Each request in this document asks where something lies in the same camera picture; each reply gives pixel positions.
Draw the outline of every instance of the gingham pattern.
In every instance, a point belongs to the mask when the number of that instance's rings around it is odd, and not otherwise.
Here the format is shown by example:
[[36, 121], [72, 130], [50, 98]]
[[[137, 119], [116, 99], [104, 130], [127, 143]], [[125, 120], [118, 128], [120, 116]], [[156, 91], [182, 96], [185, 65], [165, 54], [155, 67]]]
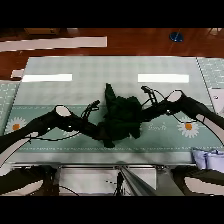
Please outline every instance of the gingham pattern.
[[[188, 84], [138, 83], [138, 74], [187, 74]], [[66, 56], [30, 58], [24, 75], [72, 74], [72, 82], [21, 83], [14, 105], [88, 105], [100, 100], [105, 104], [105, 83], [117, 95], [136, 96], [141, 102], [147, 85], [168, 95], [182, 89], [188, 96], [211, 105], [195, 58], [148, 56]]]
[[224, 89], [224, 59], [198, 57], [196, 60], [207, 87]]
[[4, 133], [18, 85], [15, 82], [0, 81], [0, 135]]

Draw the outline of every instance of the blue and white cloth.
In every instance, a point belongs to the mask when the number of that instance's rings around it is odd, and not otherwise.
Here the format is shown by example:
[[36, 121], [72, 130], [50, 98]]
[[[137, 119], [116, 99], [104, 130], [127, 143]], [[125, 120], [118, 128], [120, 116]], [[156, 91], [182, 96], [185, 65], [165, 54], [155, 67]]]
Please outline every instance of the blue and white cloth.
[[224, 152], [215, 149], [203, 151], [193, 148], [192, 154], [198, 169], [211, 169], [224, 173]]

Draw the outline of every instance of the brown floor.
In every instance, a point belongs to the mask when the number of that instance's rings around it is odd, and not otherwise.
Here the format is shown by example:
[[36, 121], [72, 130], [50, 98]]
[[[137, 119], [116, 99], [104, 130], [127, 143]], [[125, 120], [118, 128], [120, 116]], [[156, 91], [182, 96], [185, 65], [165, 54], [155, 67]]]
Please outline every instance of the brown floor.
[[[184, 35], [182, 43], [169, 39], [169, 34], [174, 31]], [[78, 28], [72, 32], [62, 28], [58, 36], [29, 36], [23, 28], [0, 29], [0, 42], [77, 36], [107, 36], [108, 47], [0, 52], [0, 80], [10, 80], [12, 70], [25, 68], [29, 57], [147, 55], [224, 58], [224, 29], [221, 28]]]

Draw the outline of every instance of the orange flower center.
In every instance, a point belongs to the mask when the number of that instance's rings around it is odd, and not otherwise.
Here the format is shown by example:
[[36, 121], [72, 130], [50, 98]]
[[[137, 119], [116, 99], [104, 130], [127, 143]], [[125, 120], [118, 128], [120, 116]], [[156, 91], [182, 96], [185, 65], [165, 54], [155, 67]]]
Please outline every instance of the orange flower center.
[[186, 123], [186, 124], [185, 124], [185, 128], [186, 128], [187, 130], [191, 130], [191, 129], [192, 129], [192, 124], [190, 124], [190, 123]]
[[19, 124], [14, 124], [12, 126], [13, 131], [19, 130], [19, 128], [20, 128]]

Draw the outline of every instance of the crumpled fabric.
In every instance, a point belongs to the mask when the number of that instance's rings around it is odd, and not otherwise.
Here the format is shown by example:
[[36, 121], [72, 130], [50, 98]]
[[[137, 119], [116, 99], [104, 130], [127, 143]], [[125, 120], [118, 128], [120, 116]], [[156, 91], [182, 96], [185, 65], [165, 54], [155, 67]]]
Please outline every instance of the crumpled fabric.
[[210, 169], [224, 173], [224, 152], [216, 149], [203, 151], [194, 148], [192, 154], [200, 170]]
[[140, 137], [140, 113], [142, 106], [134, 96], [123, 98], [116, 96], [112, 86], [106, 84], [105, 100], [107, 114], [104, 116], [105, 121], [101, 125], [110, 137], [110, 140], [104, 140], [104, 146], [113, 148], [115, 145], [112, 141], [122, 140], [132, 135], [135, 139]]

